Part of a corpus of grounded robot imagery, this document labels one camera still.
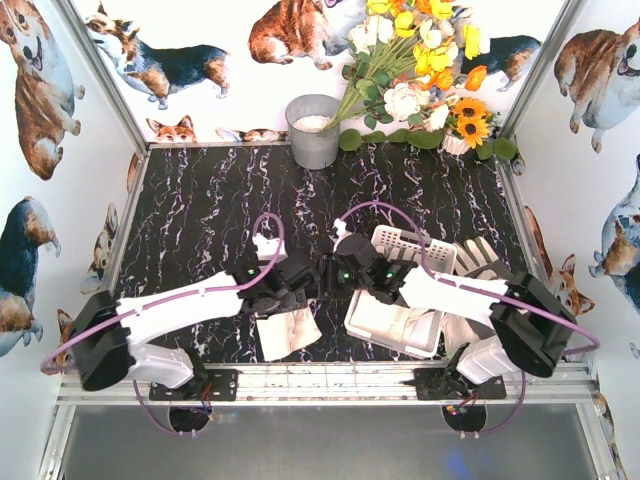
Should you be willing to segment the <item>white glove grey palm patch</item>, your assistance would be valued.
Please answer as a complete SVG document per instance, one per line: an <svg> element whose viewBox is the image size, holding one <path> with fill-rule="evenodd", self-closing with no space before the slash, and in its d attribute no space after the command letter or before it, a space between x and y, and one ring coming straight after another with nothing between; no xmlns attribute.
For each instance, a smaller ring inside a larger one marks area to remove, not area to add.
<svg viewBox="0 0 640 480"><path fill-rule="evenodd" d="M266 362L280 360L321 338L309 306L256 320L260 346Z"/></svg>

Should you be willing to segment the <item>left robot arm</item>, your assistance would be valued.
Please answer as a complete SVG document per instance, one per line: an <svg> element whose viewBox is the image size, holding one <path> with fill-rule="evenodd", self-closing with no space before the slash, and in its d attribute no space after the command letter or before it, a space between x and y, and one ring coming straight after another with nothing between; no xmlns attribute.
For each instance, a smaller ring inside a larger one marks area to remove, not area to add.
<svg viewBox="0 0 640 480"><path fill-rule="evenodd" d="M131 379L196 397L209 382L202 361L182 348L157 346L156 338L211 319L301 310L319 285L317 267L290 255L272 266L251 261L145 297L116 300L99 292L73 322L69 337L81 385L95 392Z"/></svg>

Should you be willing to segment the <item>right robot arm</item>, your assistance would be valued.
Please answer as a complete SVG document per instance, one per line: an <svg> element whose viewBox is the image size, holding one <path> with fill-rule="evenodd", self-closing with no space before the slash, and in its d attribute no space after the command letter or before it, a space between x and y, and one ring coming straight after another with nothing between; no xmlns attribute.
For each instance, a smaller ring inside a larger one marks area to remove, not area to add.
<svg viewBox="0 0 640 480"><path fill-rule="evenodd" d="M433 260L418 242L374 242L360 234L338 240L333 280L352 298L347 332L386 348L426 358L434 353L444 319L457 317L481 328L463 338L453 361L456 376L480 385L509 372L548 378L575 323L543 284L529 274L509 279L457 276L453 248Z"/></svg>

